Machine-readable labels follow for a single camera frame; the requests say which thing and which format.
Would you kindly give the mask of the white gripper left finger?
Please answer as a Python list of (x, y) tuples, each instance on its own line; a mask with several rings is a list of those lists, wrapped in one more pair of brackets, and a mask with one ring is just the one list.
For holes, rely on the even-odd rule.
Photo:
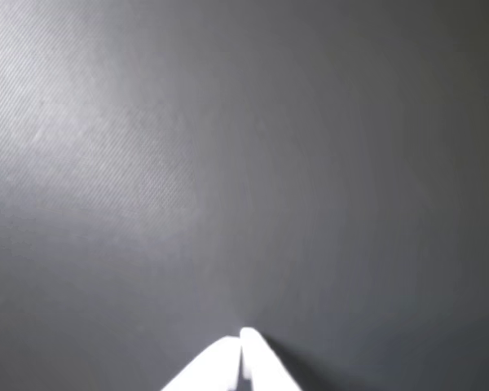
[(236, 390), (240, 356), (240, 338), (224, 336), (195, 356), (162, 391)]

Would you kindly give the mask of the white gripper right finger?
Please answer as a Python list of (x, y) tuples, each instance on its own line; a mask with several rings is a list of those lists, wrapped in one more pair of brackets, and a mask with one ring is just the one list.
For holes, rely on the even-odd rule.
[(253, 391), (302, 391), (266, 339), (252, 327), (240, 330), (242, 373)]

